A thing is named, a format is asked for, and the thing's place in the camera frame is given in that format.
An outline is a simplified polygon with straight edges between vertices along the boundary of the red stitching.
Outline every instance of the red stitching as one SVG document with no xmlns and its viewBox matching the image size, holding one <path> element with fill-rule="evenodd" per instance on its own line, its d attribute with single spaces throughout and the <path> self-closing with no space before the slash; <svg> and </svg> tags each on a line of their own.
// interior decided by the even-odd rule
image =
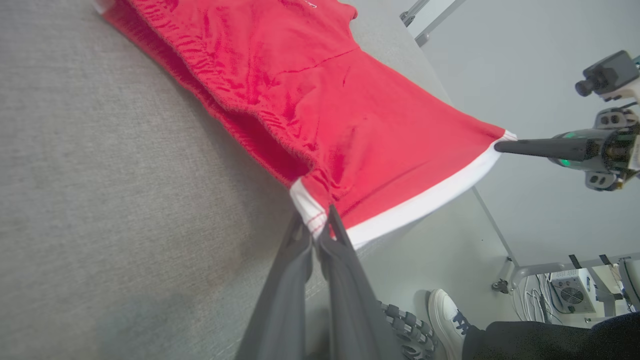
<svg viewBox="0 0 640 360">
<path fill-rule="evenodd" d="M 326 221 L 323 221 L 322 224 L 316 226 L 315 229 L 313 229 L 313 231 L 311 231 L 311 233 L 313 234 L 314 232 L 318 231 L 318 229 L 322 228 L 322 226 L 324 226 L 326 224 Z"/>
<path fill-rule="evenodd" d="M 309 221 L 305 222 L 305 225 L 309 225 L 311 223 L 311 221 L 314 221 L 315 219 L 317 219 L 320 215 L 324 215 L 324 213 L 320 213 L 317 214 L 316 216 L 312 217 L 311 219 L 309 219 Z"/>
</svg>

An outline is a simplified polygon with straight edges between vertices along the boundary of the red fabric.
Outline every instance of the red fabric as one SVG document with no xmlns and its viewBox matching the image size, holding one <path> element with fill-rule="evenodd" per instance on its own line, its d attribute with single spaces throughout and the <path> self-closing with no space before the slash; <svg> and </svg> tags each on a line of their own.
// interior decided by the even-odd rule
<svg viewBox="0 0 640 360">
<path fill-rule="evenodd" d="M 286 186 L 347 228 L 455 174 L 504 130 L 363 52 L 335 0 L 116 0 L 103 16 Z"/>
</svg>

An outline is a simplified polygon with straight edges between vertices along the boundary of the shoe lace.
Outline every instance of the shoe lace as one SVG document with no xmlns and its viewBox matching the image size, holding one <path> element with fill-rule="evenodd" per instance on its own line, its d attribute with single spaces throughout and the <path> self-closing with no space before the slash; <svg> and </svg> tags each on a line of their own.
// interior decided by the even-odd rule
<svg viewBox="0 0 640 360">
<path fill-rule="evenodd" d="M 461 329 L 462 335 L 467 333 L 467 330 L 469 329 L 469 321 L 467 321 L 467 318 L 465 318 L 460 311 L 458 311 L 456 316 L 453 317 L 453 322 L 458 323 L 456 329 Z"/>
</svg>

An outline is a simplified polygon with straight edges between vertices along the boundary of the cooling fan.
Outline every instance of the cooling fan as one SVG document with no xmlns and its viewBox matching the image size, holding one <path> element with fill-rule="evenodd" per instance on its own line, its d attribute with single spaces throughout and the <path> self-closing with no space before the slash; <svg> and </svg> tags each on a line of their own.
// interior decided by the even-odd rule
<svg viewBox="0 0 640 360">
<path fill-rule="evenodd" d="M 596 289 L 587 269 L 554 272 L 551 284 L 565 311 L 595 313 Z"/>
</svg>

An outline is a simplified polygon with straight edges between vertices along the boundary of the gray floor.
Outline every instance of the gray floor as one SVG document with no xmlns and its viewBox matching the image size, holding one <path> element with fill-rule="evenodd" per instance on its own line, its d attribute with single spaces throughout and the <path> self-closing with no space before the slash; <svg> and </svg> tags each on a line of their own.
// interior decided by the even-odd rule
<svg viewBox="0 0 640 360">
<path fill-rule="evenodd" d="M 404 236 L 374 244 L 362 260 L 376 296 L 426 319 L 426 290 L 442 288 L 472 324 L 518 320 L 511 297 L 491 290 L 507 251 L 471 191 L 418 221 Z"/>
</svg>

